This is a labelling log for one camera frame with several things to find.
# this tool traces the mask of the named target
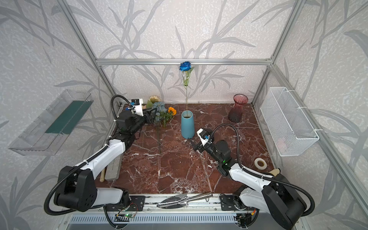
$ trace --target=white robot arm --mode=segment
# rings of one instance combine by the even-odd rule
[[[217,170],[225,177],[239,181],[244,185],[233,193],[235,207],[243,210],[254,207],[270,213],[272,217],[285,229],[291,229],[300,216],[310,214],[314,209],[313,198],[303,189],[292,185],[278,173],[259,173],[243,166],[231,158],[230,149],[224,140],[214,143],[216,130],[223,126],[231,126],[237,134],[237,158],[239,157],[239,134],[231,124],[221,124],[214,131],[201,128],[197,131],[201,139],[199,144],[190,140],[195,151],[206,151],[217,162]],[[303,192],[311,201],[308,210],[304,200],[296,190]]]
[[[90,208],[105,204],[126,204],[130,200],[128,193],[117,188],[96,188],[95,179],[99,173],[118,155],[123,154],[135,140],[135,133],[146,123],[154,121],[157,108],[143,110],[142,99],[133,99],[127,110],[114,118],[119,131],[108,140],[103,148],[91,157],[75,166],[65,166],[59,173],[58,183],[53,187],[44,203],[44,210],[49,215],[63,215],[75,210],[84,212]],[[64,211],[52,211],[49,203],[52,195],[54,204],[69,208]]]

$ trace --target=yellow flower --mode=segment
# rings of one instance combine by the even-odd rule
[[[167,110],[168,113],[171,113],[173,112],[173,115],[175,116],[176,115],[176,109],[172,108],[172,107],[169,107],[169,109]]]
[[[151,96],[149,98],[149,100],[152,102],[152,103],[155,103],[155,102],[160,102],[161,100],[159,99],[158,96]]]

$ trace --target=wall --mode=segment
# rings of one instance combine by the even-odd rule
[[[68,0],[96,57],[123,59],[266,59],[294,0]],[[253,97],[264,66],[195,66],[189,102]],[[184,102],[178,66],[105,66],[117,92]]]
[[[110,93],[54,1],[0,1],[0,228],[50,230],[42,205],[59,170],[93,153],[110,127]],[[65,89],[95,100],[55,156],[9,144]]]
[[[276,60],[295,91],[367,188],[368,1],[305,4]],[[287,178],[316,201],[311,229],[368,229],[368,221],[318,144],[280,157],[259,111],[271,75],[255,107],[271,144],[270,154]]]

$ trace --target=white tape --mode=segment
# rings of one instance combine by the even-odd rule
[[[263,166],[260,166],[259,164],[258,164],[258,162],[259,161],[261,161],[262,163],[263,163]],[[264,170],[264,169],[266,169],[267,168],[267,163],[265,162],[265,160],[264,159],[262,159],[262,158],[257,158],[257,159],[255,159],[254,160],[254,165],[256,166],[256,168],[258,168],[259,170]]]

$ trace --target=metal mesh basket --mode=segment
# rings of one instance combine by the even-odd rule
[[[286,87],[270,87],[261,112],[280,156],[298,156],[319,136]]]

